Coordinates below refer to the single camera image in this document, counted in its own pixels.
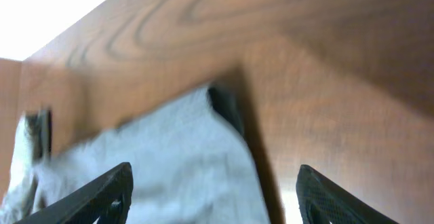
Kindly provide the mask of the dark grey shorts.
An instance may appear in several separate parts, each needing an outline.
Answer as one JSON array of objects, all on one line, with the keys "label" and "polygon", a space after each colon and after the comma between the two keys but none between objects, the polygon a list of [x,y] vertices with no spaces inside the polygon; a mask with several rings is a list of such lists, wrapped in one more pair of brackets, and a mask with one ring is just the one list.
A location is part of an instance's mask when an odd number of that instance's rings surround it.
[{"label": "dark grey shorts", "polygon": [[18,120],[1,222],[15,223],[128,162],[128,223],[268,223],[237,101],[204,86],[49,159],[33,161]]}]

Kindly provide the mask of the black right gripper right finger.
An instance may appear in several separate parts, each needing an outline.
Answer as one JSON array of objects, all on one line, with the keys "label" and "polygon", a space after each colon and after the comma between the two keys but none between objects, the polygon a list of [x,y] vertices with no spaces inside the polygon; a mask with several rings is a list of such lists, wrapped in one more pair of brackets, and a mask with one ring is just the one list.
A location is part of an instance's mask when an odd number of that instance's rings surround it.
[{"label": "black right gripper right finger", "polygon": [[304,224],[397,224],[306,164],[300,166],[296,194]]}]

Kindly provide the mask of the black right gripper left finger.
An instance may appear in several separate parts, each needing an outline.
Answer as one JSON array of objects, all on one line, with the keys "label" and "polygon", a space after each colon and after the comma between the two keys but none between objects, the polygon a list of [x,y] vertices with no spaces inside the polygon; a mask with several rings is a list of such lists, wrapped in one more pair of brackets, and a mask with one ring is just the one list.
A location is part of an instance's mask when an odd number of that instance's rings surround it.
[{"label": "black right gripper left finger", "polygon": [[134,188],[131,164],[120,163],[56,203],[18,224],[125,224]]}]

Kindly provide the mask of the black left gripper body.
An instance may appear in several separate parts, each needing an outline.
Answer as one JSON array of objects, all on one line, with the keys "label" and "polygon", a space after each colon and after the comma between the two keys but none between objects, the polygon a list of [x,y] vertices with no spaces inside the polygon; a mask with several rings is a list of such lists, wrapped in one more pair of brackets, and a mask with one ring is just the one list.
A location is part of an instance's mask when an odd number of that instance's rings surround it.
[{"label": "black left gripper body", "polygon": [[46,160],[52,153],[52,112],[42,109],[25,116],[27,139],[31,141],[33,161]]}]

